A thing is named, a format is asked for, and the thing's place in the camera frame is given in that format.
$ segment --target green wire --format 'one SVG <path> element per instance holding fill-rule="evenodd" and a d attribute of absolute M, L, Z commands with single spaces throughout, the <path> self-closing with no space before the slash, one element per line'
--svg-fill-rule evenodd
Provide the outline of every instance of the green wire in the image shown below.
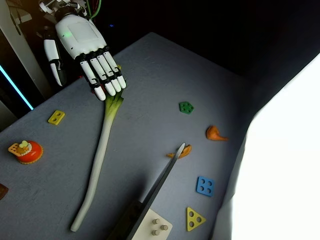
<path fill-rule="evenodd" d="M 89 17 L 91 18 L 91 9 L 90 9 L 89 0 L 86 0 L 86 6 L 88 7 Z"/>
<path fill-rule="evenodd" d="M 92 15 L 91 19 L 93 19 L 94 17 L 96 17 L 100 11 L 100 7 L 101 7 L 101 1 L 102 0 L 99 0 L 99 4 L 98 4 L 98 8 L 97 10 L 95 11 L 95 13 Z"/>

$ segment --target robotic hand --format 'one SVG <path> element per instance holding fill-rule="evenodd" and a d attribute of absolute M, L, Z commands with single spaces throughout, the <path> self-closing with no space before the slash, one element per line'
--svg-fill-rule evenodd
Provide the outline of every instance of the robotic hand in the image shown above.
<path fill-rule="evenodd" d="M 87 12 L 84 7 L 70 0 L 47 0 L 47 3 L 43 0 L 39 5 L 44 12 L 55 16 L 57 37 L 70 56 L 80 64 L 86 80 L 99 100 L 106 99 L 102 87 L 111 96 L 126 87 L 124 77 L 111 56 L 106 41 L 91 19 L 85 18 Z M 62 86 L 66 79 L 55 38 L 52 33 L 45 34 L 44 38 L 45 54 L 56 82 Z"/>

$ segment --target green pentagon block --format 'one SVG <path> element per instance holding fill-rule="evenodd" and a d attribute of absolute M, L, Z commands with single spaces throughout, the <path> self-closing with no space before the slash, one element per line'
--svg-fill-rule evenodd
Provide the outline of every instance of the green pentagon block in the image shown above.
<path fill-rule="evenodd" d="M 194 106 L 191 105 L 191 103 L 184 101 L 179 103 L 180 112 L 184 114 L 190 114 L 195 109 Z"/>

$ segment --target white robotic hand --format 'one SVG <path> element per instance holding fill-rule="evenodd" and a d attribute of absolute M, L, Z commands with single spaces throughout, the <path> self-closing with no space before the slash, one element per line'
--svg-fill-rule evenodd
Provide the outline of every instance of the white robotic hand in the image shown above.
<path fill-rule="evenodd" d="M 115 60 L 109 52 L 101 33 L 91 20 L 77 15 L 71 6 L 58 9 L 56 33 L 70 56 L 83 69 L 84 75 L 99 100 L 106 99 L 102 87 L 114 96 L 126 87 L 126 82 Z M 61 60 L 53 39 L 44 40 L 44 49 L 57 83 L 62 86 L 59 69 Z"/>

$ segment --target yellow triangle block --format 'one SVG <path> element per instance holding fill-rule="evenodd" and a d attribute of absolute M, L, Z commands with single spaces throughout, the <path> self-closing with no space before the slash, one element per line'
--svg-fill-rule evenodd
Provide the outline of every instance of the yellow triangle block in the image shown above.
<path fill-rule="evenodd" d="M 186 208 L 186 230 L 188 232 L 192 231 L 196 227 L 199 227 L 205 221 L 206 219 L 191 207 Z"/>

